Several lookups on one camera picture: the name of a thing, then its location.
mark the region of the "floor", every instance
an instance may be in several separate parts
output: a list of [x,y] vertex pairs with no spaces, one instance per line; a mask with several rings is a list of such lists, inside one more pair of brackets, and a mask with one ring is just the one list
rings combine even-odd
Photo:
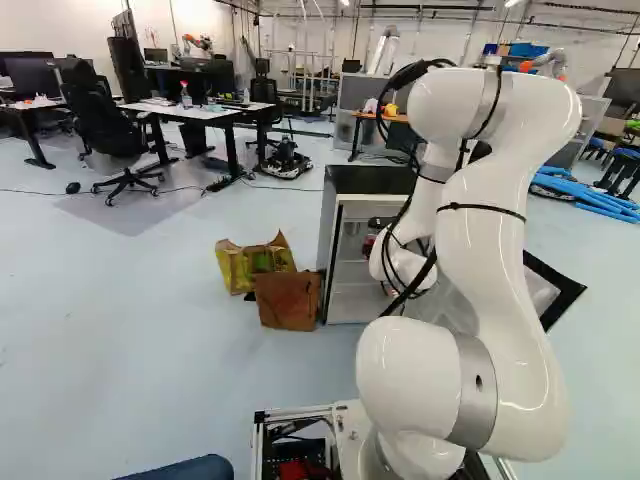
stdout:
[[[180,144],[177,127],[164,128]],[[224,156],[222,133],[208,135]],[[251,165],[244,141],[255,132],[237,137]],[[60,192],[77,180],[86,189],[99,176],[80,168],[69,140],[42,142],[54,171],[26,166],[23,141],[0,140],[0,188]],[[91,195],[0,192],[1,478],[107,479],[218,453],[245,479],[255,410],[357,396],[362,327],[264,329],[255,304],[226,293],[213,253],[219,239],[263,243],[281,229],[298,267],[314,268],[324,165],[348,152],[331,139],[296,141],[314,170],[250,183],[308,191],[130,192],[111,210]],[[601,174],[588,164],[574,173]],[[181,162],[163,188],[213,177]],[[551,332],[572,399],[570,441],[549,462],[514,468],[524,480],[629,478],[640,428],[638,227],[538,198],[528,218],[527,248],[589,288]]]

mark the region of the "computer mouse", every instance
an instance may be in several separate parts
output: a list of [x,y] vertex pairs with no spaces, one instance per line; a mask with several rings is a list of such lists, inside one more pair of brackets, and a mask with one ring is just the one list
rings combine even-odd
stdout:
[[73,195],[74,193],[78,193],[80,191],[80,182],[71,182],[69,183],[69,185],[67,185],[67,190],[66,192],[69,195]]

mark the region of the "red component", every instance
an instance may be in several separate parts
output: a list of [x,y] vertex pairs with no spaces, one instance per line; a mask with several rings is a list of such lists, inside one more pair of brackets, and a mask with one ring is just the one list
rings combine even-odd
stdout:
[[298,460],[281,463],[279,468],[280,480],[306,480],[308,478],[307,471]]
[[308,460],[303,464],[300,460],[292,460],[278,465],[280,480],[316,480],[331,476],[331,471],[325,466],[315,466]]

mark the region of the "bottle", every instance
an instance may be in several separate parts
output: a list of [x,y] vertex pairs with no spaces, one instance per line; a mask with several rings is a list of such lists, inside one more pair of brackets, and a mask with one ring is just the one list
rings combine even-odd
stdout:
[[184,108],[191,108],[193,106],[193,100],[187,91],[187,86],[189,84],[185,80],[181,80],[180,85],[182,85],[182,92],[180,93],[182,106]]

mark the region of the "brown paper bag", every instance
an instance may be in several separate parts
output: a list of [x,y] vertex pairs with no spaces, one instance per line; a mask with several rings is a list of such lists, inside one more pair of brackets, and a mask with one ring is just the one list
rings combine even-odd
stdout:
[[314,272],[255,276],[256,302],[265,327],[310,332],[316,326],[322,277]]
[[216,242],[215,251],[225,287],[231,295],[252,292],[256,273],[296,271],[293,254],[280,230],[266,245],[240,247],[225,238]]

